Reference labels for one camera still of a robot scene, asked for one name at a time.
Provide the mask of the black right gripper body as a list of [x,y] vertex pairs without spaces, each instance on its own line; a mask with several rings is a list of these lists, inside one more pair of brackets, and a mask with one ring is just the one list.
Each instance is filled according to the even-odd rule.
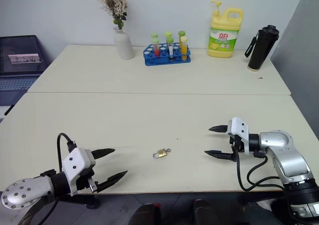
[[231,161],[236,162],[238,154],[244,152],[244,142],[242,141],[242,138],[238,135],[229,134],[229,136],[229,143],[231,144],[233,152],[231,154]]

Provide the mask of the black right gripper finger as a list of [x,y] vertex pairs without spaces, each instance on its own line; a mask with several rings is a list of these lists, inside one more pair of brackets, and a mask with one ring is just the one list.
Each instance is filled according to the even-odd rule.
[[204,153],[206,153],[209,156],[215,157],[217,159],[223,159],[223,160],[235,160],[235,154],[234,153],[224,153],[219,150],[206,150]]
[[217,125],[209,129],[209,131],[213,131],[217,133],[226,133],[227,130],[228,130],[228,125]]

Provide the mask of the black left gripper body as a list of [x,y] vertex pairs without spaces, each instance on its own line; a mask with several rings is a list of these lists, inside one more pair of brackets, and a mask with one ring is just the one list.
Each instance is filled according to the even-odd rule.
[[97,182],[93,179],[94,176],[93,169],[89,170],[86,174],[81,175],[76,180],[77,191],[82,191],[84,189],[90,188],[91,192],[96,192],[98,190]]

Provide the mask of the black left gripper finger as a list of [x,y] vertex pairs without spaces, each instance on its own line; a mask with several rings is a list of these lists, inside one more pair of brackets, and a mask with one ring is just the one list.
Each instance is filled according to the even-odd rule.
[[119,182],[120,179],[122,179],[126,174],[127,174],[127,170],[117,173],[111,177],[109,177],[105,182],[101,183],[101,184],[96,184],[97,185],[97,190],[96,192],[99,193],[113,185],[115,185],[117,182]]
[[91,151],[94,159],[99,159],[102,158],[110,153],[113,153],[115,151],[115,149],[113,148],[106,148],[106,149],[97,149],[97,150],[93,150]]

